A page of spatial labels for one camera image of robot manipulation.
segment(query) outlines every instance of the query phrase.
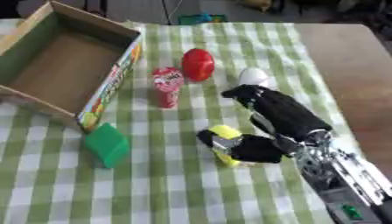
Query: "open cardboard box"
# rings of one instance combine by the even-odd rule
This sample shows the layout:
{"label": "open cardboard box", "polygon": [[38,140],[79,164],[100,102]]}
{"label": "open cardboard box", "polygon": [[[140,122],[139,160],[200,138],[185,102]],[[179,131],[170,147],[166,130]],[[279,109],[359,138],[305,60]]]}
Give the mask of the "open cardboard box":
{"label": "open cardboard box", "polygon": [[139,43],[138,31],[47,3],[0,42],[0,97],[92,130]]}

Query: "table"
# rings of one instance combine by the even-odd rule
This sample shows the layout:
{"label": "table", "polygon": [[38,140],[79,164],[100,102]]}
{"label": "table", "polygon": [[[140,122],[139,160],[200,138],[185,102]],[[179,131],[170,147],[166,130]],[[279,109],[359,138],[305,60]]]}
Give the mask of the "table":
{"label": "table", "polygon": [[392,179],[392,60],[361,24],[296,24],[367,159]]}
{"label": "table", "polygon": [[[7,105],[0,110],[1,124],[12,126],[2,127],[0,132],[6,141],[0,145],[0,211],[5,219],[53,223],[329,223],[322,203],[298,178],[290,160],[281,165],[232,170],[214,161],[212,153],[194,138],[195,130],[214,123],[254,131],[246,111],[217,95],[235,82],[234,75],[243,67],[258,65],[264,69],[272,66],[278,87],[318,111],[345,137],[348,147],[355,147],[294,26],[204,24],[172,29],[133,25],[145,33],[149,45],[143,42],[145,56],[136,67],[134,79],[124,85],[102,118],[126,136],[134,136],[132,156],[114,170],[93,169],[91,155],[79,149],[78,133]],[[238,32],[255,39],[235,35]],[[154,98],[146,89],[148,67],[177,65],[182,52],[194,46],[207,47],[215,56],[214,78],[202,86],[188,84],[183,88],[178,110],[156,110],[146,101]],[[208,106],[205,99],[211,100]],[[5,120],[10,116],[14,123]],[[169,133],[152,131],[146,138],[150,130]],[[168,144],[165,150],[162,143]]]}

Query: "robotic hand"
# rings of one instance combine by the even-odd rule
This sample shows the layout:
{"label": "robotic hand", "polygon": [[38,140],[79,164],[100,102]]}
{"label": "robotic hand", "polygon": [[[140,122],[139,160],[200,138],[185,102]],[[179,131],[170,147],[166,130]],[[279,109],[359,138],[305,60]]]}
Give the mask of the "robotic hand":
{"label": "robotic hand", "polygon": [[279,163],[282,156],[294,157],[336,223],[392,223],[391,183],[366,159],[333,148],[329,124],[290,96],[266,87],[240,85],[222,96],[253,111],[250,121],[270,137],[225,139],[203,130],[199,138],[205,144],[241,161]]}

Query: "green block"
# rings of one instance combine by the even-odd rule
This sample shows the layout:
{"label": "green block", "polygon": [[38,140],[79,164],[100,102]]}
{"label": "green block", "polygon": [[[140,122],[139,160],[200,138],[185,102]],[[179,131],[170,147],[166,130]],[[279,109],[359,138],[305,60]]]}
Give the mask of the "green block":
{"label": "green block", "polygon": [[107,168],[113,168],[130,150],[125,136],[107,122],[87,135],[84,144]]}

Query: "tablecloth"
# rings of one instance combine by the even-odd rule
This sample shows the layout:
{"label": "tablecloth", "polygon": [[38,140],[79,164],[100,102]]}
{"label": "tablecloth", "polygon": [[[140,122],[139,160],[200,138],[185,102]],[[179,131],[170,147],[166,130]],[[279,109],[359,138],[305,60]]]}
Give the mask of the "tablecloth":
{"label": "tablecloth", "polygon": [[[129,139],[129,156],[114,169],[98,168],[80,133],[3,103],[1,223],[331,223],[292,160],[229,168],[196,138],[223,123],[258,132],[249,112],[220,92],[237,85],[242,69],[260,67],[272,88],[357,147],[294,24],[126,25],[142,32],[142,57],[101,121]],[[158,108],[152,70],[180,67],[194,47],[213,55],[212,78],[186,81],[176,108]]]}

